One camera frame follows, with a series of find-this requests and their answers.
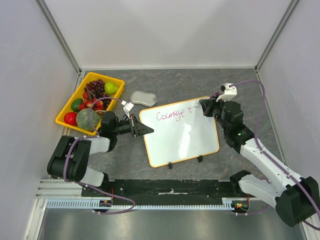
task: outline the gray countertop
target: gray countertop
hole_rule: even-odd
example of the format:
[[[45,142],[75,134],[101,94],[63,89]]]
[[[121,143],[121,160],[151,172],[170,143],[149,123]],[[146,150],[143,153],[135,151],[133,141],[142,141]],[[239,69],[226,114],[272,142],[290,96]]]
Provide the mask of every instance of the gray countertop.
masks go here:
[[[220,90],[223,83],[237,83],[256,79],[254,69],[156,69],[156,70],[95,70],[102,75],[122,79],[125,82],[121,99],[130,100],[134,91],[154,93],[158,97],[155,106],[209,96]],[[262,94],[258,84],[247,83],[237,88],[235,101],[241,104],[244,123],[253,131],[259,114]],[[131,110],[137,118],[145,106],[136,104]],[[120,104],[114,108],[117,116],[124,114]],[[217,126],[220,149],[206,155],[203,162],[189,159],[168,166],[153,168],[149,165],[144,138],[133,138],[130,134],[119,135],[113,151],[93,154],[89,166],[105,172],[111,179],[219,179],[229,177],[241,170],[247,170],[263,178],[262,173],[246,158],[231,149],[225,142],[223,132]],[[259,125],[259,138],[263,144],[280,159],[272,125],[267,114]]]

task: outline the green melon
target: green melon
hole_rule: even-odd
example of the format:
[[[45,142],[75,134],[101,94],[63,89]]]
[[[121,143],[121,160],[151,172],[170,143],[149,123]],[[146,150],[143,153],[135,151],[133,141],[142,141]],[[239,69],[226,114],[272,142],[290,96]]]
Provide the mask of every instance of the green melon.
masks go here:
[[[76,124],[79,128],[84,129],[86,131],[92,132],[94,129],[90,126],[89,123],[89,111],[90,111],[90,120],[94,127],[96,128],[98,126],[98,123],[100,122],[101,118],[98,113],[96,113],[94,110],[85,108],[82,109],[77,115],[76,115]]]

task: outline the yellow basket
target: yellow basket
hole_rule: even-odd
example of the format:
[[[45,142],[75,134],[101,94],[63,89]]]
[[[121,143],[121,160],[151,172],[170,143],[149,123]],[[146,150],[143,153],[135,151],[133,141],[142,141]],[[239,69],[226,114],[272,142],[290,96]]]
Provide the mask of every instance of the yellow basket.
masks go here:
[[[116,79],[116,78],[113,78],[113,77],[109,77],[109,76],[104,76],[104,75],[101,75],[101,74],[98,74],[98,73],[94,73],[94,72],[89,72],[85,78],[83,79],[82,83],[79,85],[79,87],[77,88],[77,90],[73,93],[73,95],[71,96],[71,98],[69,99],[69,101],[66,103],[66,105],[64,106],[64,108],[61,110],[61,112],[59,113],[59,115],[55,118],[55,122],[57,124],[60,124],[62,126],[65,126],[66,128],[71,128],[71,129],[74,129],[74,130],[77,130],[77,131],[80,131],[80,132],[83,132],[85,133],[86,135],[96,135],[97,133],[95,131],[86,131],[80,127],[77,127],[77,126],[72,126],[72,125],[69,125],[69,124],[66,124],[65,121],[64,121],[64,117],[67,113],[69,112],[72,112],[72,109],[71,109],[71,104],[74,100],[76,99],[81,99],[82,98],[82,95],[84,94],[85,90],[84,88],[86,87],[86,84],[88,84],[89,82],[92,82],[92,81],[95,81],[95,80],[98,80],[98,79],[101,79],[103,82],[107,83],[107,82],[113,82],[114,84],[116,84],[119,89],[118,91],[114,94],[114,95],[111,95],[110,97],[113,97],[113,98],[116,98],[118,99],[122,92],[124,91],[124,85],[125,85],[125,82],[123,80],[120,80],[120,79]],[[108,106],[108,108],[106,109],[107,111],[111,111],[115,105],[116,105],[116,100],[112,100],[110,102],[110,105]],[[101,121],[99,122],[99,124],[96,126],[96,129],[100,128],[101,127]]]

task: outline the floor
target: floor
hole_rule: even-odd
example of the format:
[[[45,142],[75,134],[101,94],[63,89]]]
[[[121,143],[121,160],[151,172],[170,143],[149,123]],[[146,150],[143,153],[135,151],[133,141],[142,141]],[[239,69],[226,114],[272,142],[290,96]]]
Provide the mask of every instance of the floor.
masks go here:
[[[99,74],[122,79],[125,82],[121,99],[128,101],[134,91],[154,93],[158,97],[156,106],[183,100],[210,96],[220,90],[223,83],[237,83],[257,79],[254,69],[156,69],[156,70],[101,70]],[[241,103],[244,123],[254,129],[261,109],[262,94],[258,84],[247,83],[237,88],[235,101]],[[147,107],[135,105],[131,113]],[[114,112],[122,117],[120,104]],[[220,150],[207,155],[203,162],[190,159],[168,166],[153,168],[149,165],[144,138],[133,138],[130,134],[118,136],[118,143],[112,152],[97,153],[89,158],[89,166],[105,172],[111,179],[219,179],[229,177],[241,170],[247,170],[259,178],[262,173],[247,159],[231,149],[224,141],[222,130],[217,127]],[[280,159],[272,125],[265,111],[259,125],[259,136],[263,144]]]
[[[220,90],[223,83],[237,83],[256,79],[253,69],[157,69],[157,70],[104,70],[95,71],[125,81],[121,99],[128,101],[134,91],[154,93],[157,106],[209,96]],[[241,103],[244,123],[254,129],[261,108],[262,94],[256,83],[238,87],[234,99]],[[135,105],[132,113],[146,107]],[[124,112],[117,104],[117,116]],[[263,144],[280,159],[275,135],[268,114],[261,120],[259,136]],[[105,172],[111,179],[219,179],[228,180],[238,171],[247,170],[259,178],[263,174],[247,159],[229,148],[218,127],[220,150],[198,163],[190,159],[168,166],[153,168],[149,165],[143,137],[120,135],[115,149],[97,153],[89,158],[89,166]],[[71,135],[80,136],[72,131]],[[265,206],[261,201],[250,201],[250,211]],[[305,240],[301,225],[286,226],[273,208],[263,214],[236,217],[229,211],[213,210],[140,210],[126,214],[99,216],[86,209],[46,209],[39,240]]]
[[[264,208],[251,201],[250,208]],[[90,209],[46,209],[38,240],[306,240],[301,225],[286,226],[273,208],[235,216],[219,210],[139,210],[97,215]]]

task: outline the white sponge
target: white sponge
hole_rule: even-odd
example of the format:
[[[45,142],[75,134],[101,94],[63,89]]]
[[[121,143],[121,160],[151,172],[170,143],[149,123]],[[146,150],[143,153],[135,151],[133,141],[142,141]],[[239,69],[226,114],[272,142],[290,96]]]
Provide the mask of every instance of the white sponge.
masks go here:
[[[130,97],[130,102],[133,104],[141,104],[146,107],[152,107],[158,102],[158,98],[153,93],[135,91]]]

